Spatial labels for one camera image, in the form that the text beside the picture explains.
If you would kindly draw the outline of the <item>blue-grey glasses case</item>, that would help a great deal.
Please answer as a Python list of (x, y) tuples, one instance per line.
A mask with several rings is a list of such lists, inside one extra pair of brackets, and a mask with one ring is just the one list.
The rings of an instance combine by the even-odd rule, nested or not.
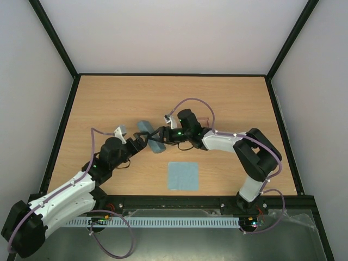
[[(154, 133), (154, 128), (149, 121), (141, 120), (137, 123), (137, 127), (140, 132), (147, 132), (148, 134)], [(160, 154), (166, 150), (164, 144), (156, 141), (158, 134), (154, 134), (148, 137), (148, 145), (153, 153)]]

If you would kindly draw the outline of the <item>light blue cleaning cloth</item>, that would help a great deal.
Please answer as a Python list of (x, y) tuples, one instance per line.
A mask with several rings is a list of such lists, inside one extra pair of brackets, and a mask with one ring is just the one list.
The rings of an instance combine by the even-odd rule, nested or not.
[(167, 188), (172, 191), (198, 191), (198, 163), (171, 161), (167, 167)]

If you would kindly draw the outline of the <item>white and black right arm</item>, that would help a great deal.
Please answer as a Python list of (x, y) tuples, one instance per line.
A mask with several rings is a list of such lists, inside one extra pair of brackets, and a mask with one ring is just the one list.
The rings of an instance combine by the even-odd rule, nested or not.
[(147, 122), (139, 122), (141, 132), (148, 134), (148, 143), (154, 153), (165, 151), (166, 145), (183, 142), (204, 151), (224, 151), (237, 155), (247, 177), (237, 193), (236, 205), (243, 213), (256, 207), (256, 199), (266, 183), (282, 171), (282, 156), (277, 148), (257, 128), (243, 133), (227, 133), (204, 127), (190, 109), (178, 113), (178, 118), (166, 115), (166, 126), (153, 129)]

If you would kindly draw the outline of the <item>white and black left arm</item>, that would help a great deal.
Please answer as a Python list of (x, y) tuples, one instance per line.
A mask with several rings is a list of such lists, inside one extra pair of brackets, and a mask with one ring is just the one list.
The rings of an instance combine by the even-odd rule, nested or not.
[(8, 252), (27, 258), (58, 228), (95, 210), (98, 202), (106, 196), (101, 184), (111, 178), (121, 164), (143, 150), (147, 143), (146, 133), (136, 133), (134, 138), (128, 139), (114, 134), (99, 152), (91, 152), (90, 161), (69, 181), (28, 203), (16, 202), (1, 230), (1, 236), (8, 243)]

